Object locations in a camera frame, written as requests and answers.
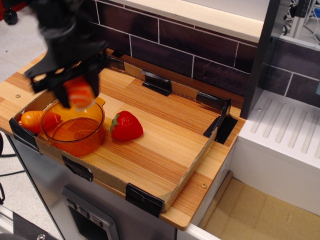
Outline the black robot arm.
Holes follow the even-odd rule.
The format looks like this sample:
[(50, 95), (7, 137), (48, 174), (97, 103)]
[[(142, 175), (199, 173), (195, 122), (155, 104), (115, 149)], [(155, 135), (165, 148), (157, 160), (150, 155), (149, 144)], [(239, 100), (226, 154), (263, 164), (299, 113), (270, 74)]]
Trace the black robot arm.
[(65, 108), (70, 108), (64, 83), (84, 77), (94, 97), (100, 91), (99, 73), (107, 65), (106, 41), (92, 41), (88, 15), (81, 0), (33, 0), (30, 5), (38, 19), (47, 53), (24, 72), (35, 93), (52, 91)]

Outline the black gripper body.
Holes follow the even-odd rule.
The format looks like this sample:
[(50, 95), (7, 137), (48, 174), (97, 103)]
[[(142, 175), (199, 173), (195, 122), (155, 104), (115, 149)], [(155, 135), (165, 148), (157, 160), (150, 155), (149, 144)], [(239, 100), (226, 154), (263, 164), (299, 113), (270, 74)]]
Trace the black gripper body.
[(106, 41), (93, 41), (91, 33), (77, 23), (65, 27), (39, 27), (47, 45), (47, 53), (24, 75), (30, 79), (35, 93), (52, 91), (52, 85), (84, 76), (85, 64), (97, 64), (99, 70), (106, 62)]

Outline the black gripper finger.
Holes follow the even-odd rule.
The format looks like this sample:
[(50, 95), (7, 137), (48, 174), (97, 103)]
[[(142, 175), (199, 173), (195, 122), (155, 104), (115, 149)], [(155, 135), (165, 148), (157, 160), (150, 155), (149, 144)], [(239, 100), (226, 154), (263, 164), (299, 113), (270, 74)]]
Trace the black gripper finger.
[(62, 84), (53, 84), (52, 91), (64, 108), (70, 109), (70, 103), (66, 88)]
[(100, 94), (99, 66), (95, 63), (88, 63), (84, 65), (83, 71), (85, 80), (90, 85), (94, 97), (97, 98)]

